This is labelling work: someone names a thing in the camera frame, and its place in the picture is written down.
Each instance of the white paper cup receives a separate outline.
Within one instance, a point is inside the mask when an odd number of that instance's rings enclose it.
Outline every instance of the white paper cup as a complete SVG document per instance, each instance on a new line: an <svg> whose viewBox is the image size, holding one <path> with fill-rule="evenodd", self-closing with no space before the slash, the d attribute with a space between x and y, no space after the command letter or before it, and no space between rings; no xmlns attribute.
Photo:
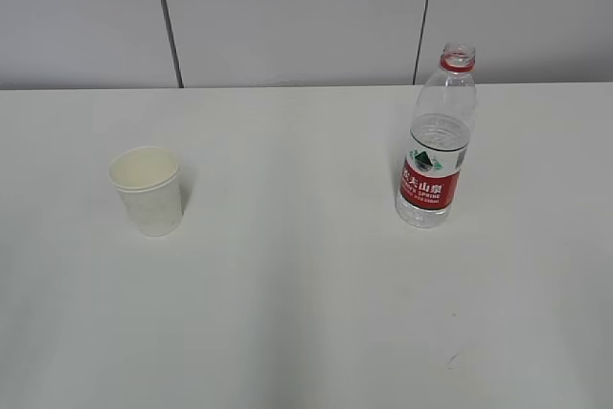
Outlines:
<svg viewBox="0 0 613 409"><path fill-rule="evenodd" d="M143 234L162 237L181 222L179 163L169 150L128 150L111 162L108 178Z"/></svg>

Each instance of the plastic water bottle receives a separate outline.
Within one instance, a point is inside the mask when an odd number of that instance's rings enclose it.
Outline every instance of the plastic water bottle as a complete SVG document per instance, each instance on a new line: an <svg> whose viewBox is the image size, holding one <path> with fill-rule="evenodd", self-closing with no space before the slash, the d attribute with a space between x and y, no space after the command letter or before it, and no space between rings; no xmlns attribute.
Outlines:
<svg viewBox="0 0 613 409"><path fill-rule="evenodd" d="M473 46L447 43L421 89L396 198L400 217L417 227L436 227L449 214L474 126L474 64Z"/></svg>

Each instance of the white table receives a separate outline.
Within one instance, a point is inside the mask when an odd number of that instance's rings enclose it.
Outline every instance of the white table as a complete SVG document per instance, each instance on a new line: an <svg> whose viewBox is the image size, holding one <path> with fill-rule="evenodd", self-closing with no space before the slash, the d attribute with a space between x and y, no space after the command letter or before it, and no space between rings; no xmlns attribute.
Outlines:
<svg viewBox="0 0 613 409"><path fill-rule="evenodd" d="M0 408L607 408L613 84L479 87L450 219L394 192L417 87L0 93ZM107 183L193 188L147 239Z"/></svg>

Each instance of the cup rim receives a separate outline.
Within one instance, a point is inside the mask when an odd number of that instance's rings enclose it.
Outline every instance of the cup rim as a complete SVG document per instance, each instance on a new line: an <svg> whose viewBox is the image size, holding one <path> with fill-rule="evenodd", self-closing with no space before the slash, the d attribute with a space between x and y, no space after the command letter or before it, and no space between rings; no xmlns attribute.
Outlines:
<svg viewBox="0 0 613 409"><path fill-rule="evenodd" d="M151 185L145 186L145 187L126 187L126 186L122 186L120 184L118 184L117 182L115 182L113 180L113 176L111 175L111 171L113 169L113 166L115 165L115 163L123 158L124 156L137 151L137 150L143 150L143 149L148 149L148 148L152 148L152 149L156 149L156 150L161 150L164 151L173 161L174 161L174 172L170 175L170 177L153 183ZM109 182L115 187L115 189L117 189L117 191L122 192L122 193L144 193L144 192L151 192L154 191L156 189L160 189L164 186L166 186L167 184L169 184L170 182L172 182L176 176L178 175L180 170L180 165L179 165L179 161L176 158L176 155L174 155L174 153L172 153L170 150L168 150L167 148L161 148L159 146L138 146L136 148L130 148L128 150L125 150L124 152L120 153L119 155L117 155L115 158L113 158L113 160L111 160L111 162L108 164L108 170L107 170L107 177Z"/></svg>

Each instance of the bottle label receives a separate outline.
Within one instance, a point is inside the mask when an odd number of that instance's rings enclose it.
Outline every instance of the bottle label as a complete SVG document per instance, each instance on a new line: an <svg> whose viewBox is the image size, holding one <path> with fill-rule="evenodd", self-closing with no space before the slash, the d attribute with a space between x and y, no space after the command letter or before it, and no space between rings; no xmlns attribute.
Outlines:
<svg viewBox="0 0 613 409"><path fill-rule="evenodd" d="M406 201L425 210L449 206L456 191L466 146L436 150L411 136L411 146L400 178L400 193Z"/></svg>

